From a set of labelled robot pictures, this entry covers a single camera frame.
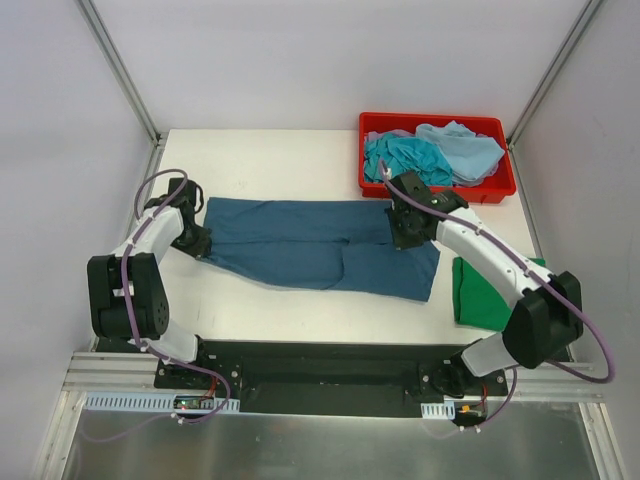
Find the dark blue t shirt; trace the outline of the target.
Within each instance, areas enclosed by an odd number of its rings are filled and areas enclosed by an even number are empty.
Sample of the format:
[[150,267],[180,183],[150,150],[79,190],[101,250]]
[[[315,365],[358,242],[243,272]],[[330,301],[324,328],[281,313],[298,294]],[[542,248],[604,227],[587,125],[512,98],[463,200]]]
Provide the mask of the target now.
[[265,284],[428,301],[440,252],[392,241],[384,201],[212,197],[209,263]]

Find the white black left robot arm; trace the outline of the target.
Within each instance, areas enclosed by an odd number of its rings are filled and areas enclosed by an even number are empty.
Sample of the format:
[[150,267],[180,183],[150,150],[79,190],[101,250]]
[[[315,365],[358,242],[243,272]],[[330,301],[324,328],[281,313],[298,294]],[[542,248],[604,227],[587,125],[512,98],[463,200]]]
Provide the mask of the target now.
[[203,190],[180,169],[165,194],[139,205],[129,237],[111,253],[87,263],[91,325],[100,339],[127,342],[166,363],[178,363],[176,375],[188,388],[204,387],[210,363],[198,356],[199,337],[171,321],[159,265],[174,248],[194,259],[211,253],[211,231],[196,222],[204,206]]

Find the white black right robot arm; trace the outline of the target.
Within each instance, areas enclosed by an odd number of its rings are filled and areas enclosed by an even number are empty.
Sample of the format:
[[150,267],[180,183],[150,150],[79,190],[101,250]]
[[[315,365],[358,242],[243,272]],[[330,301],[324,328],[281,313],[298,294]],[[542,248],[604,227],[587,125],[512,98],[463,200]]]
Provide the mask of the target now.
[[434,390],[461,399],[481,388],[487,375],[534,369],[583,335],[575,276],[555,275],[519,254],[454,191],[434,193],[413,171],[382,172],[392,200],[386,213],[394,245],[404,250],[440,243],[468,262],[511,310],[503,331],[469,344],[430,374]]

